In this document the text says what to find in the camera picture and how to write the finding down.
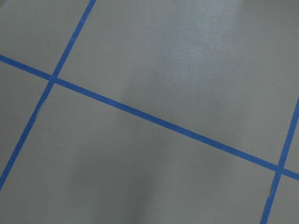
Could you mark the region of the blue tape line lengthwise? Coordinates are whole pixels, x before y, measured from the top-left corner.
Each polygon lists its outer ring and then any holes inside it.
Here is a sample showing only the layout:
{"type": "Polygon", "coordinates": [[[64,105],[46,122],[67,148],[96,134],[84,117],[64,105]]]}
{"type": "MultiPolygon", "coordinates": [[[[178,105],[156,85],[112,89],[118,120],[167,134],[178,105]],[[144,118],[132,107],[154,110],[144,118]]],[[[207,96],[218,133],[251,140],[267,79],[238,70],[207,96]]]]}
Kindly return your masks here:
{"type": "Polygon", "coordinates": [[[84,25],[85,25],[85,23],[88,19],[88,16],[89,16],[90,12],[92,11],[95,3],[96,3],[95,0],[91,0],[91,1],[88,2],[87,6],[84,10],[84,13],[82,14],[76,28],[74,29],[74,31],[71,35],[71,38],[68,41],[68,43],[67,43],[60,59],[59,59],[59,61],[58,61],[57,65],[56,65],[56,67],[55,67],[55,69],[54,69],[54,71],[51,75],[47,74],[45,72],[42,72],[38,69],[35,69],[33,67],[30,67],[28,65],[25,65],[25,64],[23,64],[21,62],[18,62],[16,60],[13,60],[9,57],[3,56],[3,55],[0,56],[0,61],[1,62],[5,63],[5,64],[8,64],[8,65],[11,65],[15,68],[21,69],[21,70],[23,70],[27,73],[33,74],[35,76],[41,77],[41,78],[48,81],[47,85],[46,85],[46,87],[45,87],[45,89],[44,89],[44,91],[43,91],[43,93],[42,93],[42,95],[41,95],[41,97],[40,97],[40,99],[37,103],[37,105],[35,106],[32,114],[31,114],[31,116],[30,116],[30,118],[29,118],[29,120],[28,120],[28,122],[27,122],[27,124],[26,124],[26,126],[25,126],[25,128],[24,128],[24,130],[23,130],[23,132],[22,132],[22,134],[21,134],[21,136],[20,136],[20,138],[19,138],[19,140],[18,140],[18,142],[17,142],[17,144],[16,144],[16,146],[15,146],[15,148],[14,148],[14,150],[13,150],[13,152],[12,152],[12,154],[11,154],[11,156],[10,156],[10,158],[9,158],[9,160],[8,160],[6,166],[5,166],[5,168],[4,168],[4,170],[1,174],[1,176],[0,176],[0,186],[1,187],[3,187],[5,181],[8,177],[8,175],[9,175],[9,173],[10,173],[10,171],[11,171],[11,169],[12,169],[12,167],[13,167],[13,165],[14,165],[14,163],[15,163],[15,161],[16,161],[16,159],[17,159],[17,157],[18,157],[18,155],[19,155],[19,153],[20,153],[20,151],[21,151],[21,149],[22,149],[22,147],[23,147],[23,145],[24,145],[24,143],[25,143],[32,127],[33,127],[33,125],[34,125],[34,123],[35,123],[35,121],[36,121],[37,115],[38,115],[43,103],[45,102],[45,100],[49,96],[54,84],[56,83],[56,80],[58,79],[58,75],[60,74],[60,72],[61,72],[61,70],[62,70],[62,68],[63,68],[63,66],[64,66],[64,64],[65,64],[65,62],[66,62],[66,60],[67,60],[74,44],[75,44],[75,42],[76,42],[76,40],[79,36],[79,34],[81,33],[82,28],[84,27],[84,25]]]}

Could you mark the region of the blue tape line crosswise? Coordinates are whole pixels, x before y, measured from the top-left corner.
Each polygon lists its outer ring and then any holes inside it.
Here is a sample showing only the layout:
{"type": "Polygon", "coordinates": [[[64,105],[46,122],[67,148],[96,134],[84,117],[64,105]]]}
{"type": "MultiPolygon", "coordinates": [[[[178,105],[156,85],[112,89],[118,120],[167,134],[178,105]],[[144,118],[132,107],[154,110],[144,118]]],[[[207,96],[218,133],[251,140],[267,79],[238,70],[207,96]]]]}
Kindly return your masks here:
{"type": "MultiPolygon", "coordinates": [[[[9,64],[9,65],[11,65],[13,67],[16,67],[18,69],[21,69],[21,70],[23,70],[25,72],[28,72],[30,74],[33,74],[33,75],[35,75],[37,77],[41,77],[41,78],[43,78],[45,80],[49,80],[51,78],[50,74],[47,74],[47,73],[42,72],[40,70],[37,70],[37,69],[35,69],[33,67],[27,66],[27,65],[25,65],[25,64],[23,64],[21,62],[15,61],[15,60],[13,60],[11,58],[8,58],[6,56],[0,55],[0,61],[4,62],[6,64],[9,64]]],[[[99,102],[102,102],[104,104],[107,104],[109,106],[117,108],[119,110],[122,110],[124,112],[130,113],[130,114],[132,114],[134,116],[137,116],[139,118],[145,119],[145,120],[147,120],[149,122],[152,122],[154,124],[157,124],[159,126],[165,127],[165,128],[167,128],[169,130],[175,131],[175,132],[177,132],[179,134],[182,134],[184,136],[187,136],[187,137],[192,138],[194,140],[197,140],[199,142],[205,143],[205,144],[207,144],[209,146],[212,146],[212,147],[214,147],[216,149],[225,151],[225,152],[227,152],[229,154],[233,154],[233,155],[235,155],[235,156],[237,156],[239,158],[245,159],[247,161],[255,163],[255,164],[257,164],[259,166],[262,166],[264,168],[270,169],[272,171],[276,171],[277,168],[278,168],[278,165],[276,165],[274,163],[271,163],[271,162],[266,161],[264,159],[261,159],[261,158],[258,158],[256,156],[250,155],[250,154],[248,154],[246,152],[240,151],[240,150],[238,150],[236,148],[233,148],[233,147],[230,147],[228,145],[222,144],[222,143],[220,143],[218,141],[215,141],[215,140],[213,140],[211,138],[208,138],[206,136],[203,136],[203,135],[200,135],[198,133],[192,132],[192,131],[190,131],[188,129],[185,129],[183,127],[177,126],[177,125],[175,125],[173,123],[170,123],[170,122],[165,121],[163,119],[160,119],[158,117],[152,116],[152,115],[150,115],[148,113],[142,112],[142,111],[137,110],[137,109],[135,109],[133,107],[124,105],[124,104],[122,104],[120,102],[117,102],[117,101],[112,100],[110,98],[104,97],[104,96],[102,96],[100,94],[92,92],[92,91],[90,91],[88,89],[85,89],[83,87],[77,86],[75,84],[72,84],[70,82],[62,80],[60,78],[57,78],[57,80],[55,81],[55,84],[60,85],[60,86],[66,88],[68,90],[71,90],[71,91],[74,91],[76,93],[79,93],[81,95],[84,95],[84,96],[87,96],[89,98],[95,99],[95,100],[97,100],[99,102]]],[[[288,169],[284,168],[283,171],[282,171],[282,174],[285,175],[285,176],[288,176],[288,177],[290,177],[292,179],[295,179],[295,180],[299,181],[299,174],[296,173],[296,172],[293,172],[291,170],[288,170],[288,169]]]]}

